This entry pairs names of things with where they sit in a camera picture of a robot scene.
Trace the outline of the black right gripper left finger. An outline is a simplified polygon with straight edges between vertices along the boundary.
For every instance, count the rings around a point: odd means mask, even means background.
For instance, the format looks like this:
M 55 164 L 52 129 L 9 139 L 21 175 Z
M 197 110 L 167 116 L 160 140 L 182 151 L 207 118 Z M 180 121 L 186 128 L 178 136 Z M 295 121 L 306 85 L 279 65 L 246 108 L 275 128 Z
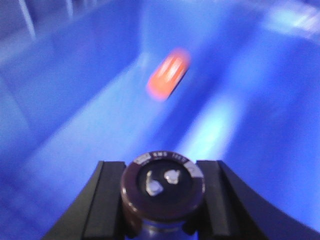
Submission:
M 122 161 L 98 162 L 79 195 L 43 240 L 124 240 L 126 224 L 120 195 Z

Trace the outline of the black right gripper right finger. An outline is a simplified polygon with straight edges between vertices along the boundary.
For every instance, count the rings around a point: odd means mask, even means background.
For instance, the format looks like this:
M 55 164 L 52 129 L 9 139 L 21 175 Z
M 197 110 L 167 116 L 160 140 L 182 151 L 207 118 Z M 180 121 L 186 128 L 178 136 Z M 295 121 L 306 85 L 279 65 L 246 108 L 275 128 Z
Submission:
M 199 240 L 318 240 L 319 232 L 250 188 L 221 160 L 196 163 L 205 180 Z

